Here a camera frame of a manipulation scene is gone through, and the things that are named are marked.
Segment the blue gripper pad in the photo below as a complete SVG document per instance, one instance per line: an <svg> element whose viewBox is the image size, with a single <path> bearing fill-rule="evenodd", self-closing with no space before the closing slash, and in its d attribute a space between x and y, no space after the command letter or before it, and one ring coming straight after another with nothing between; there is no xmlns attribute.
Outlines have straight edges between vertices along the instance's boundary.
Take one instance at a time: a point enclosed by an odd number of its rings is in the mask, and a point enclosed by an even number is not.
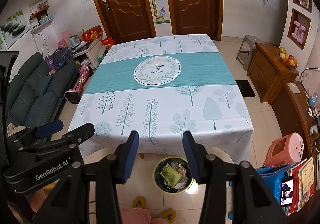
<svg viewBox="0 0 320 224"><path fill-rule="evenodd" d="M137 131L131 131L129 139L129 143L131 143L131 146L129 147L128 155L124 163L124 174L123 174L123 180L124 182L127 182L127 180L130 178L133 163L136 158L136 154L138 151L139 146L139 134Z"/></svg>
<svg viewBox="0 0 320 224"><path fill-rule="evenodd" d="M188 133L187 131L185 131L182 136L182 145L183 145L184 153L186 154L192 177L196 180L196 182L199 182L200 180L199 172L198 172L199 168L196 161L196 157L191 148L190 142L193 142L194 144L196 143L190 131L188 131Z"/></svg>
<svg viewBox="0 0 320 224"><path fill-rule="evenodd" d="M35 133L38 138L46 138L54 133L57 133L63 129L63 122L61 120L54 121L52 123L46 124L39 127Z"/></svg>

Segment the black mat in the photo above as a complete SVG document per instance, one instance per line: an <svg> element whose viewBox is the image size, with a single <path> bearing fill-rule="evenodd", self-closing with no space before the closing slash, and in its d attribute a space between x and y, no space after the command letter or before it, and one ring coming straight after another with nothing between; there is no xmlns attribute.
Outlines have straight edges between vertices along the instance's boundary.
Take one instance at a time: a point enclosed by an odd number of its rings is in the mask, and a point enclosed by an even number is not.
<svg viewBox="0 0 320 224"><path fill-rule="evenodd" d="M251 98L256 96L248 81L236 81L236 83L240 89L242 97Z"/></svg>

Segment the yellow slipper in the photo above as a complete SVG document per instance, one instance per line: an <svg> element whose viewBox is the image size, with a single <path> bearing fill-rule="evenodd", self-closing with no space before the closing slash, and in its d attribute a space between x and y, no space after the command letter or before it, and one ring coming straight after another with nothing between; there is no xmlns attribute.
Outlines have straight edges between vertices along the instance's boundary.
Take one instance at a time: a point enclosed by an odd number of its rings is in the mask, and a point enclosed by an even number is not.
<svg viewBox="0 0 320 224"><path fill-rule="evenodd" d="M144 197L137 197L134 199L133 203L132 203L132 208L142 208L142 209L146 209L147 208L147 201Z"/></svg>
<svg viewBox="0 0 320 224"><path fill-rule="evenodd" d="M161 213L159 218L165 219L169 224L172 224L174 220L176 219L176 212L173 209L167 209L164 212Z"/></svg>

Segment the gray sofa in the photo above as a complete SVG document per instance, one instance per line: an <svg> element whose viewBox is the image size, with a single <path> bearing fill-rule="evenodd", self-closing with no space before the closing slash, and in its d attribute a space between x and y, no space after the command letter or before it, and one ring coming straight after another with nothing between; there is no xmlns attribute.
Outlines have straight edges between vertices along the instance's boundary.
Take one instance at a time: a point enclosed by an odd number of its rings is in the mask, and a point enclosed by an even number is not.
<svg viewBox="0 0 320 224"><path fill-rule="evenodd" d="M78 74L70 52L67 49L65 52L69 59L53 76L48 76L50 70L39 52L21 66L10 82L5 111L6 126L13 123L15 126L36 127L54 121L64 92L71 88ZM62 54L57 52L55 63L62 62Z"/></svg>

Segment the screw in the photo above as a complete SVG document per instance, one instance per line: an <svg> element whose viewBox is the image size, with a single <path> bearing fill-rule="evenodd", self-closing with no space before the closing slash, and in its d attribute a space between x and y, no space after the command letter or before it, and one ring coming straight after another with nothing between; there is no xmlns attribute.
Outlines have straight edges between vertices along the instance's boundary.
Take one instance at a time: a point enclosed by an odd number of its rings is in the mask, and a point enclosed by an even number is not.
<svg viewBox="0 0 320 224"><path fill-rule="evenodd" d="M213 161L214 159L216 159L216 156L213 154L207 154L205 158L207 158L209 161Z"/></svg>
<svg viewBox="0 0 320 224"><path fill-rule="evenodd" d="M117 156L116 156L115 154L109 154L109 155L107 155L107 159L108 159L109 161L116 160L116 158L117 158Z"/></svg>
<svg viewBox="0 0 320 224"><path fill-rule="evenodd" d="M81 166L80 162L73 162L72 163L72 167L75 168L75 169L79 168L80 166Z"/></svg>
<svg viewBox="0 0 320 224"><path fill-rule="evenodd" d="M250 163L247 162L247 161L243 161L243 162L241 163L241 165L242 165L242 167L244 167L244 168L249 168L249 167L250 167Z"/></svg>

